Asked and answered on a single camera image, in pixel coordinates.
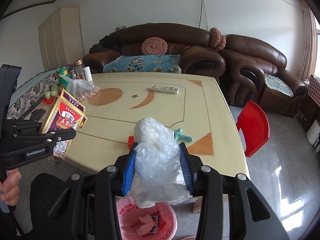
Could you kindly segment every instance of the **orange triangle pattern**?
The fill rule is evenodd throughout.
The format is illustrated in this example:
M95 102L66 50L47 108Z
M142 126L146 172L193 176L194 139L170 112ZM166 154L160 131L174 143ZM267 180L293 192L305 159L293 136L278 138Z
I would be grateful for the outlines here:
M192 82L192 83L194 83L194 84L196 84L196 85L198 85L198 86L200 86L200 87L202 87L201 80L193 80L193 79L187 79L187 80Z
M190 145L187 149L188 153L190 154L213 155L213 143L211 133L209 132L207 135L203 136L194 144Z

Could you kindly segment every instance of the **human hand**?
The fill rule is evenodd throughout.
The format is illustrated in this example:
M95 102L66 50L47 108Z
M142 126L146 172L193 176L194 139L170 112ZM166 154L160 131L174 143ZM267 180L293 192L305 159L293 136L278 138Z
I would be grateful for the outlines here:
M3 182L0 182L0 190L2 194L0 199L3 200L9 206L15 206L20 198L19 181L21 174L18 169L8 171L8 177Z

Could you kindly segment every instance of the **gold bottle cap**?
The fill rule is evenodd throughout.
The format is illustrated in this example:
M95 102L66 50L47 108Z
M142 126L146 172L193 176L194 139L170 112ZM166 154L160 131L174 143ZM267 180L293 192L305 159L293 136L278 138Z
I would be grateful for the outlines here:
M83 64L82 59L77 60L77 61L75 61L75 63L74 63L75 67L77 67L77 66L79 66L79 65L81 65L81 64Z

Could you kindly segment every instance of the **knitted pillow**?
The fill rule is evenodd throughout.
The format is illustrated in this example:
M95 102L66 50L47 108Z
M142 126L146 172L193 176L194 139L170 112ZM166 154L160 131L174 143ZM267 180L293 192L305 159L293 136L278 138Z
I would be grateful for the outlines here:
M222 36L221 38L221 42L214 48L216 51L220 51L222 49L224 49L224 47L227 44L227 39L225 36Z
M168 44L165 40L157 37L148 38L141 45L143 55L164 55L167 49Z
M209 47L215 48L221 42L221 32L217 28L211 28L209 31L210 40Z

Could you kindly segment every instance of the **screw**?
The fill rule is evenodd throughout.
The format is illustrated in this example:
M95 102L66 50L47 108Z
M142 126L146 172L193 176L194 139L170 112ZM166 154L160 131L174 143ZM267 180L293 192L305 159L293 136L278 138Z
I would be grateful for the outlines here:
M237 175L237 177L238 177L239 180L246 180L246 179L247 179L247 176L244 175L244 174L242 174L242 173L239 173L239 174Z
M107 171L109 171L109 172L114 172L114 171L116 171L116 166L114 166L114 165L110 165L110 166L108 166L107 167Z
M79 173L74 173L74 174L72 174L72 175L71 175L71 179L72 179L72 180L78 180L78 179L80 179L80 174L79 174Z
M210 167L207 166L207 165L202 166L202 167L201 167L201 170L204 171L204 172L209 172L209 171L211 171Z

